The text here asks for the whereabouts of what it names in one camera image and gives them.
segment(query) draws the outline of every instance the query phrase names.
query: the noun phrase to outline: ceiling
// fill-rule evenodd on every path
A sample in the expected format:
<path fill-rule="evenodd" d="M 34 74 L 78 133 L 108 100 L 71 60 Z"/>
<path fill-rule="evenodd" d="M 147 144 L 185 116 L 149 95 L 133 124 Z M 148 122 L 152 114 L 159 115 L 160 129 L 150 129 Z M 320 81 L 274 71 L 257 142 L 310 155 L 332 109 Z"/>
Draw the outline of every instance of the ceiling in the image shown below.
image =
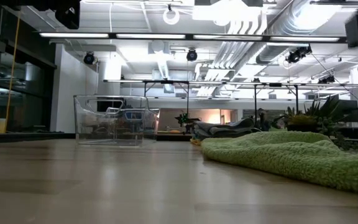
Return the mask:
<path fill-rule="evenodd" d="M 266 9 L 269 23 L 289 3 L 289 0 L 277 0 L 277 4 Z M 213 21 L 195 21 L 191 10 L 194 1 L 185 1 L 182 6 L 172 6 L 181 10 L 180 19 L 175 25 L 169 25 L 163 20 L 167 6 L 151 6 L 131 4 L 88 4 L 81 2 L 81 19 L 79 32 L 152 32 L 152 33 L 190 33 L 190 34 L 225 34 L 230 25 L 217 26 Z M 311 35 L 345 36 L 344 23 L 354 13 L 354 7 L 343 7 L 338 10 L 324 25 Z M 55 18 L 52 11 L 39 12 L 31 7 L 24 7 L 23 20 L 39 31 L 68 32 Z M 85 54 L 85 46 L 115 45 L 126 63 L 122 66 L 122 74 L 135 77 L 137 73 L 151 74 L 158 69 L 156 61 L 149 60 L 149 40 L 68 40 L 66 50 L 72 51 L 79 57 Z M 213 61 L 223 42 L 219 41 L 167 41 L 172 58 L 167 62 L 170 70 L 195 71 L 197 63 Z M 187 62 L 186 54 L 189 48 L 195 48 L 198 61 Z M 346 44 L 312 44 L 313 55 L 308 55 L 289 69 L 282 62 L 284 57 L 266 66 L 263 76 L 257 75 L 262 82 L 307 82 L 310 77 L 318 75 L 326 68 L 336 68 L 336 78 L 340 82 L 349 79 L 349 67 L 357 65 L 358 48 L 347 49 Z M 101 60 L 107 58 L 109 51 L 95 52 Z"/>

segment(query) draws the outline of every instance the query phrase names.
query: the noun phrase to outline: wooden floor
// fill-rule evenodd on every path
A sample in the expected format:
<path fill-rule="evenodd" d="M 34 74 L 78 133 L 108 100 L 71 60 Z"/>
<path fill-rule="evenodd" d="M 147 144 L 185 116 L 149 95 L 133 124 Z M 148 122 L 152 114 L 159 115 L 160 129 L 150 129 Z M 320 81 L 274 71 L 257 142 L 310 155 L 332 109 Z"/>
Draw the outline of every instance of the wooden floor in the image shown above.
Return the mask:
<path fill-rule="evenodd" d="M 358 224 L 358 195 L 206 161 L 188 142 L 4 143 L 0 223 Z"/>

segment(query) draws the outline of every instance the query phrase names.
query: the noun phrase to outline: clear plastic bin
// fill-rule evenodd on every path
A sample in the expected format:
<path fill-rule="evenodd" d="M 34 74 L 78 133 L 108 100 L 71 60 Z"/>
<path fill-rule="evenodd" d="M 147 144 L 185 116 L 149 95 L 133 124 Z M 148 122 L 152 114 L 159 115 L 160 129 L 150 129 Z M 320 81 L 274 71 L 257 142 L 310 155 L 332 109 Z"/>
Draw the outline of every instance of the clear plastic bin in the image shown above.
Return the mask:
<path fill-rule="evenodd" d="M 141 146 L 157 138 L 159 114 L 142 96 L 74 96 L 78 144 Z"/>

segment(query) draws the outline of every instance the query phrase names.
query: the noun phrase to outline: green shaggy mat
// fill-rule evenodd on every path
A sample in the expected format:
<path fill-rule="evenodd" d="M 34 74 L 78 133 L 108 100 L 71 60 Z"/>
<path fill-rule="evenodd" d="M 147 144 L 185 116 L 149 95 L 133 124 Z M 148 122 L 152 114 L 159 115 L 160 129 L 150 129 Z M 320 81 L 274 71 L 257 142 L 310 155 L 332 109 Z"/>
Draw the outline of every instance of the green shaggy mat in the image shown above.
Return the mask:
<path fill-rule="evenodd" d="M 215 161 L 358 193 L 358 154 L 339 150 L 322 134 L 259 132 L 205 139 L 202 148 Z"/>

